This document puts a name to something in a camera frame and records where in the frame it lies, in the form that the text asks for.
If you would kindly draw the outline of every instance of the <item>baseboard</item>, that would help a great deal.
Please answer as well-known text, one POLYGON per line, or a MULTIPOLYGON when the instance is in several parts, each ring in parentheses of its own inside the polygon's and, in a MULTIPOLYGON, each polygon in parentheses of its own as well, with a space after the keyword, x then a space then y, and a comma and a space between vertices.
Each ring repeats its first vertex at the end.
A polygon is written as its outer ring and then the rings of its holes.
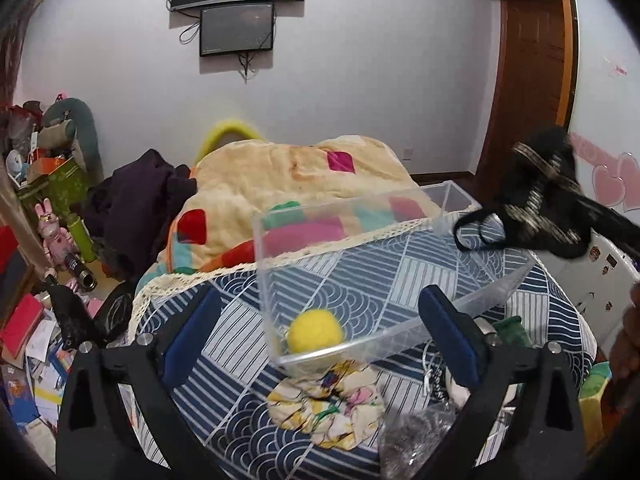
POLYGON ((450 173, 414 173, 411 178, 416 184, 426 186, 427 184, 437 184, 446 180, 463 180, 473 178, 470 171, 451 171, 450 173))

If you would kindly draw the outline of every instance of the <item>screw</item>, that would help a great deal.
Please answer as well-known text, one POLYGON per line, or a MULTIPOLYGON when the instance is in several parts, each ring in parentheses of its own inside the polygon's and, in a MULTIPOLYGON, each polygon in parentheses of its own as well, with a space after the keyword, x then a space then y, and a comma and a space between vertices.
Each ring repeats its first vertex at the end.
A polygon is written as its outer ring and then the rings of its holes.
POLYGON ((143 334, 140 334, 136 338, 136 343, 138 343, 140 346, 149 346, 153 340, 154 335, 149 332, 145 332, 143 334))
POLYGON ((495 332, 491 332, 484 336, 484 341, 489 346, 500 346, 502 344, 502 339, 500 339, 500 336, 495 332))
POLYGON ((549 351, 552 354, 559 354, 560 352, 562 352, 562 347, 560 346, 560 343, 556 341, 551 341, 546 347, 549 348, 549 351))
POLYGON ((83 341, 80 343, 78 350, 81 354, 88 354, 91 349, 94 347, 94 344, 91 341, 83 341))

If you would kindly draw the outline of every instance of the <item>pink rabbit toy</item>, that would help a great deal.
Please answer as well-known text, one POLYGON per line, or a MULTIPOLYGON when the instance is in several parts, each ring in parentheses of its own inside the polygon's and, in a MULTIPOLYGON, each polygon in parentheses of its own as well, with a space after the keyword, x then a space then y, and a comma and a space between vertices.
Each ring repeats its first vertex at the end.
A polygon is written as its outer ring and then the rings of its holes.
POLYGON ((51 202, 44 199, 42 205, 36 204, 38 215, 38 232, 44 239, 42 247, 53 266, 66 269, 65 258, 69 253, 78 253, 74 239, 65 228, 60 227, 60 220, 51 209, 51 202))

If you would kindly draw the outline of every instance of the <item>rabbit ears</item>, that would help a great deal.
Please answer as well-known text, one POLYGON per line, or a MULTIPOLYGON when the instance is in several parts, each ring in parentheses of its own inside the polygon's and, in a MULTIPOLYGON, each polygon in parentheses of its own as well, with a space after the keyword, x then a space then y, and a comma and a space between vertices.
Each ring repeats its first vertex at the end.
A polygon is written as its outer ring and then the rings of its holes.
POLYGON ((42 204, 36 204, 34 209, 36 211, 36 215, 38 216, 44 216, 46 214, 48 215, 53 211, 53 209, 51 208, 51 202, 48 198, 44 199, 42 201, 42 204))

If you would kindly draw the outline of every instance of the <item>transparent container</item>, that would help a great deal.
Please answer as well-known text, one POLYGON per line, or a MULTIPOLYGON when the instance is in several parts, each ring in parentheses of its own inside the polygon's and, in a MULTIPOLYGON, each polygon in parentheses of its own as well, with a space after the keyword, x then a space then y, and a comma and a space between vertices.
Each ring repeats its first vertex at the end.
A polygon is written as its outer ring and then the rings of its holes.
MULTIPOLYGON (((459 251, 451 228, 478 204, 453 182, 272 210, 254 218, 260 302, 271 361, 290 376, 354 359, 370 363, 430 339, 417 298, 436 283, 473 317, 504 304, 529 271, 527 251, 459 251), (310 308, 340 322, 344 342, 290 354, 287 331, 310 308)), ((460 231, 468 247, 478 226, 460 231)), ((497 218, 482 227, 501 237, 497 218)))

